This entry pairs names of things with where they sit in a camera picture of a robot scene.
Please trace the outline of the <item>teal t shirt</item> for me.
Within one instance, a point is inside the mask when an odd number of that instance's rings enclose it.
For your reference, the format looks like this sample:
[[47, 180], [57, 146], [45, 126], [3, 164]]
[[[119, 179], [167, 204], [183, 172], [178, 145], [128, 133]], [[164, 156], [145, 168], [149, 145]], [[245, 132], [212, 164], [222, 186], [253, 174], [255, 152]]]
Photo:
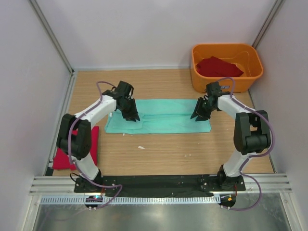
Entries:
[[115, 111], [108, 116], [104, 131], [125, 134], [210, 132], [211, 126], [208, 120], [191, 119], [196, 103], [197, 100], [192, 99], [136, 100], [139, 121], [126, 121], [120, 111]]

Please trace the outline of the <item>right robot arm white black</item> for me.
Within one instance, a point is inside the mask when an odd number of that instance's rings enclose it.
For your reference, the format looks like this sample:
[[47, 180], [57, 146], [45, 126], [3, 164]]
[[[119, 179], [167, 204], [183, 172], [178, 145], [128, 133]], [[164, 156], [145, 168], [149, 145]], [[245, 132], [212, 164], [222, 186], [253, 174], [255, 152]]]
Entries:
[[256, 111], [238, 101], [230, 92], [223, 92], [218, 82], [206, 85], [206, 95], [197, 100], [191, 119], [207, 121], [213, 111], [224, 111], [234, 119], [233, 143], [235, 150], [221, 165], [216, 184], [222, 191], [231, 191], [240, 183], [246, 164], [271, 146], [268, 114]]

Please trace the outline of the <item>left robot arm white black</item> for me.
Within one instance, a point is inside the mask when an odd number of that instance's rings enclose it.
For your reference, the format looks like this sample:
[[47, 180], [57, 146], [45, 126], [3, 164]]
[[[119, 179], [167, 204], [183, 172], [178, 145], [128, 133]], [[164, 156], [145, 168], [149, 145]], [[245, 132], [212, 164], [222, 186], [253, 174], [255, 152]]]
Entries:
[[116, 110], [126, 121], [140, 121], [131, 84], [120, 81], [104, 92], [99, 84], [100, 81], [96, 83], [100, 96], [95, 103], [74, 115], [63, 115], [56, 141], [57, 148], [67, 154], [69, 163], [76, 167], [86, 181], [86, 188], [93, 193], [103, 186], [102, 173], [90, 155], [93, 127]]

